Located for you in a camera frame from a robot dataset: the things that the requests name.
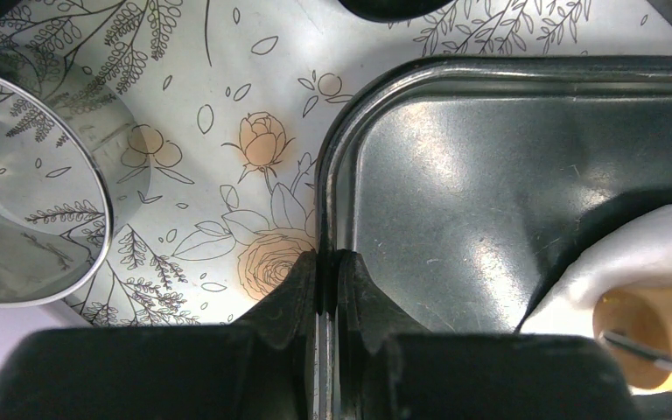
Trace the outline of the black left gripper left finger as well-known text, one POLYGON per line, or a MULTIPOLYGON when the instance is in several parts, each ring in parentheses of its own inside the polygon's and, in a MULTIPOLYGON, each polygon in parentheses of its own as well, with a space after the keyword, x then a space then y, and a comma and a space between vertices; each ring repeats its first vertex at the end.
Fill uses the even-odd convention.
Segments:
POLYGON ((0 368, 0 419, 306 419, 316 254, 227 325, 64 328, 0 368))

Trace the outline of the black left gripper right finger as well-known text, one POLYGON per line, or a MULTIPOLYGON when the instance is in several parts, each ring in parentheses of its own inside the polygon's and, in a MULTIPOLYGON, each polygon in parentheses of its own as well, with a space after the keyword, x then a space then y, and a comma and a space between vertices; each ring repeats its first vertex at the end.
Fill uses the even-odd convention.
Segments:
POLYGON ((343 250, 336 277, 345 419, 638 419, 609 355, 578 336, 430 332, 343 250))

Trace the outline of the black baking tray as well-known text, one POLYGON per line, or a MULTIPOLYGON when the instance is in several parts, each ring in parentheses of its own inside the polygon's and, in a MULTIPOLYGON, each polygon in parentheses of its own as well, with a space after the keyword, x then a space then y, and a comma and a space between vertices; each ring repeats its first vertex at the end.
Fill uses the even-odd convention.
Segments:
POLYGON ((318 413, 348 400, 358 253, 381 331, 513 333, 581 252, 672 205, 672 57, 419 59, 341 112, 321 149, 318 413))

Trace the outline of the wooden rolling pin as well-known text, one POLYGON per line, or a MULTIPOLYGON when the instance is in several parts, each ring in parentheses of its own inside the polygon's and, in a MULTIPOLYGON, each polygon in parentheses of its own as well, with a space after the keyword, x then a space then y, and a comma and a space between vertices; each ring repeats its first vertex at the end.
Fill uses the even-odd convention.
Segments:
MULTIPOLYGON (((592 328, 597 338, 602 333, 617 333, 638 345, 672 356, 672 287, 608 291, 595 305, 592 328)), ((633 393, 672 392, 671 367, 658 367, 621 347, 609 348, 633 393)))

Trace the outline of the white dough disc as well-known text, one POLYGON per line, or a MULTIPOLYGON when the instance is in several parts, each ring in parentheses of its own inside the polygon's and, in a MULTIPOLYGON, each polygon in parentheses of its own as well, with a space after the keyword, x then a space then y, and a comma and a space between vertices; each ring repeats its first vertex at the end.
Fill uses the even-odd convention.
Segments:
POLYGON ((627 286, 672 287, 672 205, 628 222, 586 249, 525 319, 521 332, 594 339, 596 303, 627 286))

